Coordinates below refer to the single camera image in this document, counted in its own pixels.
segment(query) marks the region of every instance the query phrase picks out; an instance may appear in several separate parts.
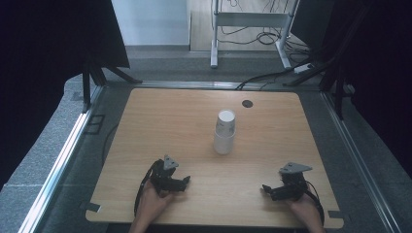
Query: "metal frame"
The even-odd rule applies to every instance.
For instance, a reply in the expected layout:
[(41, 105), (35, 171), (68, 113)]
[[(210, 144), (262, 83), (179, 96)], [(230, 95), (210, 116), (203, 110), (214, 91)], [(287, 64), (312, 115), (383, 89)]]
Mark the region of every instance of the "metal frame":
[(387, 232), (401, 232), (399, 225), (396, 222), (393, 211), (391, 210), (387, 200), (382, 194), (378, 184), (375, 182), (372, 174), (369, 172), (366, 163), (364, 162), (361, 152), (358, 150), (351, 133), (345, 125), (345, 122), (341, 120), (339, 115), (334, 110), (333, 100), (329, 94), (321, 92), (321, 95), (326, 102), (326, 106), (329, 110), (330, 116), (336, 125), (342, 141), (345, 143), (348, 153), (351, 155), (355, 168), (357, 169), (361, 180), (369, 194), (372, 203), (375, 205), (376, 211), (384, 223)]
[(213, 12), (214, 33), (211, 48), (210, 66), (218, 68), (218, 27), (219, 26), (249, 26), (249, 27), (282, 27), (284, 30), (281, 39), (277, 41), (276, 49), (285, 69), (291, 68), (291, 64), (284, 51), (284, 46), (288, 34), (292, 27), (294, 13), (296, 12), (299, 0), (294, 0), (292, 10), (287, 14), (274, 13), (224, 13), (219, 12), (219, 0), (215, 0)]
[[(91, 96), (91, 101), (94, 102), (100, 95), (102, 91), (102, 86), (97, 86), (93, 94)], [(91, 105), (91, 108), (85, 112), (81, 113), (69, 135), (69, 137), (66, 140), (66, 143), (64, 144), (60, 154), (58, 155), (58, 158), (54, 162), (54, 165), (51, 168), (51, 171), (46, 178), (45, 183), (43, 184), (42, 189), (40, 190), (39, 194), (37, 195), (33, 205), (30, 208), (30, 211), (28, 212), (23, 224), (20, 227), (20, 232), (34, 232), (37, 224), (43, 217), (43, 214), (46, 211), (46, 207), (50, 203), (52, 199), (52, 195), (54, 194), (54, 191), (58, 185), (58, 182), (60, 181), (60, 178), (63, 175), (63, 172), (67, 166), (67, 163), (69, 162), (70, 158), (73, 155), (73, 150), (78, 144), (79, 139), (82, 135), (83, 130), (86, 127), (87, 121), (91, 116), (91, 112), (93, 110), (93, 107), (95, 105)]]

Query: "power strip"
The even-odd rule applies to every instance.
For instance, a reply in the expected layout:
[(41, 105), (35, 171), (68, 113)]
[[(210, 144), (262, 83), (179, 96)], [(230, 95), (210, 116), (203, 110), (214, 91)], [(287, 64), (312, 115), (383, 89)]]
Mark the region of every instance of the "power strip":
[(304, 65), (301, 65), (301, 66), (298, 66), (298, 67), (294, 68), (294, 73), (295, 74), (300, 74), (302, 72), (305, 72), (307, 70), (312, 69), (313, 67), (314, 66), (311, 63), (304, 64)]

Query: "metal bracket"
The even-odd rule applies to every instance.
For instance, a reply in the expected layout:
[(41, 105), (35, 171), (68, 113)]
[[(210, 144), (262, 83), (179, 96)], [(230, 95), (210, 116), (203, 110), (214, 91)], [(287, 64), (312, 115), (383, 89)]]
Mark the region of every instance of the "metal bracket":
[(179, 167), (179, 163), (173, 160), (169, 155), (165, 154), (164, 155), (164, 163), (163, 163), (163, 169), (164, 170), (169, 170), (175, 167)]

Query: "wooden table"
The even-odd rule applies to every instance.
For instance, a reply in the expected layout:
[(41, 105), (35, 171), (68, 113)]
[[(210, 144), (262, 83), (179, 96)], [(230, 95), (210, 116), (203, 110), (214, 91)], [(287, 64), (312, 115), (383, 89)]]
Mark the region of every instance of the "wooden table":
[[(244, 100), (252, 108), (242, 106)], [(233, 151), (213, 149), (219, 110), (236, 113)], [(169, 154), (180, 166), (174, 179), (191, 176), (185, 192), (155, 221), (165, 224), (299, 227), (284, 202), (273, 202), (261, 185), (283, 185), (279, 169), (288, 162), (304, 172), (321, 198), (326, 228), (340, 228), (339, 211), (322, 160), (294, 93), (185, 89), (132, 90), (91, 203), (90, 221), (131, 222), (141, 180)]]

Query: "aluminum rail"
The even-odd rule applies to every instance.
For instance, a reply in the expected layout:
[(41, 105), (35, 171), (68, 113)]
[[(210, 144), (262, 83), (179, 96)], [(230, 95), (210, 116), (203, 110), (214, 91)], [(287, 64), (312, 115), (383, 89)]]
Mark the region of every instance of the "aluminum rail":
[[(92, 94), (91, 100), (95, 102), (102, 91), (102, 86), (97, 86)], [(80, 114), (77, 119), (69, 137), (67, 138), (60, 154), (58, 155), (54, 165), (51, 168), (51, 171), (46, 178), (45, 183), (40, 189), (39, 194), (37, 195), (33, 205), (31, 206), (23, 224), (20, 227), (19, 233), (34, 232), (36, 230), (37, 224), (41, 220), (43, 214), (46, 211), (48, 204), (52, 199), (52, 195), (60, 181), (61, 176), (66, 168), (67, 163), (73, 155), (73, 150), (78, 143), (83, 130), (86, 127), (87, 121), (91, 116), (93, 109), (92, 105), (90, 110), (84, 114)]]
[(325, 92), (321, 92), (321, 95), (326, 102), (330, 116), (332, 117), (332, 120), (334, 121), (343, 142), (345, 143), (352, 161), (354, 162), (355, 168), (357, 169), (366, 191), (368, 192), (370, 199), (372, 200), (372, 203), (374, 204), (376, 211), (384, 223), (387, 231), (394, 233), (401, 232), (387, 200), (382, 194), (378, 184), (375, 182), (372, 174), (369, 172), (369, 169), (362, 158), (361, 152), (358, 150), (358, 147), (346, 127), (345, 122), (335, 113), (333, 101), (330, 95)]

